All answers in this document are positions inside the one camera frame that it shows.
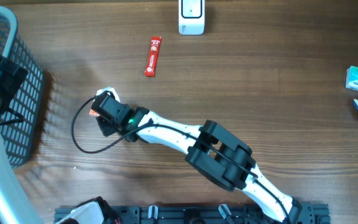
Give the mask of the teal white small box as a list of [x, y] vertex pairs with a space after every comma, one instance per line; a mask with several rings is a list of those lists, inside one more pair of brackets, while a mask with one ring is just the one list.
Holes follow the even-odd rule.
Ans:
[[358, 91], [358, 67], [350, 66], [347, 69], [346, 88]]

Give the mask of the red coffee stick sachet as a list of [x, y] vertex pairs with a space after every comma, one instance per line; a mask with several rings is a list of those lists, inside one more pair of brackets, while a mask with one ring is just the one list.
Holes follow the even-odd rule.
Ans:
[[150, 42], [149, 60], [145, 68], [144, 75], [146, 77], [154, 77], [157, 67], [158, 54], [161, 46], [162, 38], [153, 36]]

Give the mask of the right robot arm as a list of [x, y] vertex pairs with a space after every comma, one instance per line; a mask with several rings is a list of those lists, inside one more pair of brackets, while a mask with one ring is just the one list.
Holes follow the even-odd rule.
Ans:
[[301, 222], [299, 201], [281, 192], [261, 172], [252, 149], [220, 124], [186, 125], [165, 119], [146, 108], [132, 109], [111, 91], [94, 97], [91, 109], [104, 135], [118, 133], [123, 139], [161, 144], [185, 155], [185, 160], [220, 188], [240, 190], [271, 220]]

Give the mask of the orange juice carton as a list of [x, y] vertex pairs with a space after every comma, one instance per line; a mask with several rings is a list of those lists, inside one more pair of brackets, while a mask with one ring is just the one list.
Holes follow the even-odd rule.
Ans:
[[92, 117], [99, 117], [99, 114], [97, 112], [95, 112], [94, 110], [90, 110], [89, 111], [89, 115], [92, 116]]

